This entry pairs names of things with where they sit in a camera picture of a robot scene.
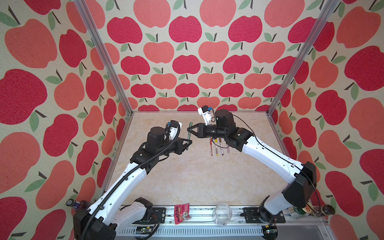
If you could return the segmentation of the red gel pen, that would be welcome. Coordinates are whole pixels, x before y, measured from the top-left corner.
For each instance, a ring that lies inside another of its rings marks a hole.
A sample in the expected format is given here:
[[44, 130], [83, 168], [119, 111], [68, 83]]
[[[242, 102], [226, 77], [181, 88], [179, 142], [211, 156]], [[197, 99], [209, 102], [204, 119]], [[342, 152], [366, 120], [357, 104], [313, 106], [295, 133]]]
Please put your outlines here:
[[212, 138], [210, 138], [210, 152], [211, 152], [211, 156], [213, 156], [213, 141], [212, 141]]

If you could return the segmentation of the white pen brown end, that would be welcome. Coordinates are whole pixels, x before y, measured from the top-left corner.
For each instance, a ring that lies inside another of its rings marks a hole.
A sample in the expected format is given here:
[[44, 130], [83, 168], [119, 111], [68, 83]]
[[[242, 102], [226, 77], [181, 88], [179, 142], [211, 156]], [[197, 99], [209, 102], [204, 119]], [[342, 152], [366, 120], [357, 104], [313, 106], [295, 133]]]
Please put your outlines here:
[[222, 143], [222, 139], [220, 138], [219, 138], [219, 143], [220, 143], [221, 155], [223, 156], [224, 155], [223, 143]]

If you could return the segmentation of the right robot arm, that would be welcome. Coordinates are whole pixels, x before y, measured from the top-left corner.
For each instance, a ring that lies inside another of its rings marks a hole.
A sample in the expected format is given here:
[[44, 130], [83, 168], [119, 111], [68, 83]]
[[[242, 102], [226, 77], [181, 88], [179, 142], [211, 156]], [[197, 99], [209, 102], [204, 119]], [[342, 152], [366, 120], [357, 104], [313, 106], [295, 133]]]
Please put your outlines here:
[[200, 139], [224, 139], [229, 147], [255, 158], [286, 181], [287, 185], [282, 190], [267, 196], [260, 204], [258, 216], [262, 222], [272, 222], [281, 211], [291, 206], [306, 207], [316, 192], [317, 173], [314, 164], [303, 164], [271, 148], [250, 129], [238, 127], [235, 116], [228, 110], [219, 110], [212, 116], [210, 108], [204, 106], [198, 113], [204, 122], [188, 127], [190, 134]]

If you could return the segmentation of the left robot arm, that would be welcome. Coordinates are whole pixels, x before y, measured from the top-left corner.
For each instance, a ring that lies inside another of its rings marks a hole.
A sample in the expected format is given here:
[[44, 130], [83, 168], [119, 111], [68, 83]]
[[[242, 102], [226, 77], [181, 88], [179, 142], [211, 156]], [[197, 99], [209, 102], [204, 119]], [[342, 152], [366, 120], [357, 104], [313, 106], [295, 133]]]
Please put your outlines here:
[[147, 140], [133, 154], [124, 172], [100, 199], [90, 204], [76, 201], [74, 238], [76, 240], [113, 240], [117, 233], [131, 224], [151, 217], [152, 203], [139, 198], [121, 210], [120, 207], [137, 184], [160, 161], [161, 156], [181, 155], [192, 144], [179, 137], [180, 123], [171, 121], [166, 127], [153, 127]]

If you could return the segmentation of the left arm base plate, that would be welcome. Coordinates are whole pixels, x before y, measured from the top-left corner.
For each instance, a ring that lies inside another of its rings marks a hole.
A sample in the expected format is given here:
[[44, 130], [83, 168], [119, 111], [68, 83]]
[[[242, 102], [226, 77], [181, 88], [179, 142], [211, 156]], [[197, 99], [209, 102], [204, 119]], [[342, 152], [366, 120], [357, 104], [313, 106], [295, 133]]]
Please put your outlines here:
[[166, 208], [152, 208], [148, 213], [145, 213], [145, 216], [139, 220], [134, 222], [134, 224], [138, 225], [150, 225], [155, 223], [164, 224], [166, 218]]

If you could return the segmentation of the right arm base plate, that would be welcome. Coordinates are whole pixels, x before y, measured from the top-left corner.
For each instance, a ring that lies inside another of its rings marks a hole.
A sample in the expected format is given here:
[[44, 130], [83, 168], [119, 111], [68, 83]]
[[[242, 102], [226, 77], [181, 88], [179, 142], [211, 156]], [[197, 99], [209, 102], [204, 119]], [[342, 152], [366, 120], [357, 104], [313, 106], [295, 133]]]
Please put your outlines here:
[[283, 212], [280, 212], [277, 215], [272, 215], [265, 209], [259, 210], [258, 207], [243, 208], [243, 213], [241, 213], [240, 216], [245, 218], [247, 224], [286, 223]]

